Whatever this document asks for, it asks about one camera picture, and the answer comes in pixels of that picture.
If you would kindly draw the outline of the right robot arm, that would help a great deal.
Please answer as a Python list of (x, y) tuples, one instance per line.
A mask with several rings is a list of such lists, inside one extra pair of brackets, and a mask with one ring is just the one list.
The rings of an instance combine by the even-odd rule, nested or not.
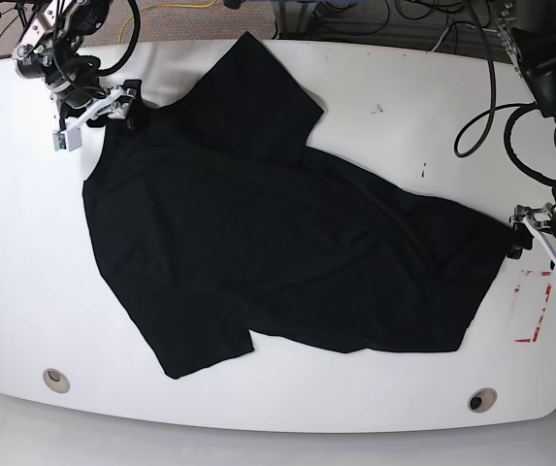
[(135, 1), (128, 3), (133, 30), (125, 52), (108, 67), (93, 55), (80, 55), (86, 36), (96, 33), (110, 11), (109, 1), (41, 1), (24, 25), (11, 54), (17, 74), (43, 81), (54, 107), (57, 128), (52, 132), (56, 150), (73, 151), (82, 146), (82, 128), (104, 127), (122, 120), (131, 130), (141, 126), (147, 110), (142, 82), (126, 80), (103, 86), (101, 80), (121, 71), (139, 43), (141, 13)]

